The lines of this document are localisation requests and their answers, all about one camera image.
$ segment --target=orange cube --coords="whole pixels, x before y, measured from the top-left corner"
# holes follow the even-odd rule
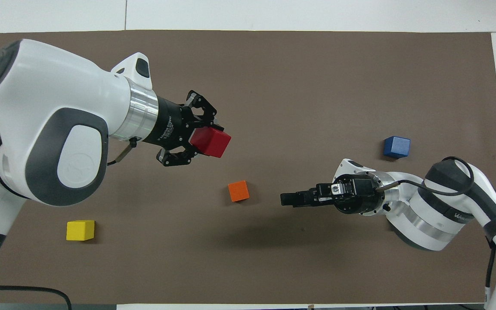
[[[250,198],[246,181],[242,180],[229,184],[229,194],[231,195],[232,202],[239,202],[240,200]]]

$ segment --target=yellow cube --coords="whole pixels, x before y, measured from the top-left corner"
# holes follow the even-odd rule
[[[94,220],[73,220],[66,224],[66,240],[86,241],[94,237]]]

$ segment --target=blue cube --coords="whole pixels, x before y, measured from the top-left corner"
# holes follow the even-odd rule
[[[384,155],[393,158],[407,157],[410,147],[411,139],[391,136],[384,140]]]

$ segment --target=cube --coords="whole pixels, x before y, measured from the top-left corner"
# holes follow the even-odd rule
[[[221,158],[230,140],[231,136],[223,131],[212,127],[203,127],[195,129],[190,142],[201,153]]]
[[[411,147],[411,139],[391,136],[384,140],[384,155],[401,158],[409,156],[409,148]]]
[[[73,220],[66,224],[66,240],[86,241],[95,237],[94,220]]]
[[[229,184],[229,194],[231,195],[232,202],[239,202],[240,200],[250,198],[246,181],[243,180]]]

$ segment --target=white robotic arm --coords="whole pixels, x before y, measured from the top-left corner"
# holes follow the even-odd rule
[[[425,180],[401,172],[380,172],[343,159],[332,183],[281,194],[282,205],[334,205],[345,214],[384,214],[409,245],[441,251],[476,218],[496,247],[496,191],[473,165],[448,157],[431,167]],[[486,308],[496,310],[486,287]]]
[[[198,154],[220,157],[230,137],[214,123],[216,113],[192,90],[186,104],[157,96],[141,53],[106,72],[37,41],[0,49],[0,246],[26,199],[82,202],[107,165],[140,141],[163,147],[156,157],[165,166],[189,164]],[[129,143],[110,163],[109,137]],[[177,147],[185,150],[169,152]]]

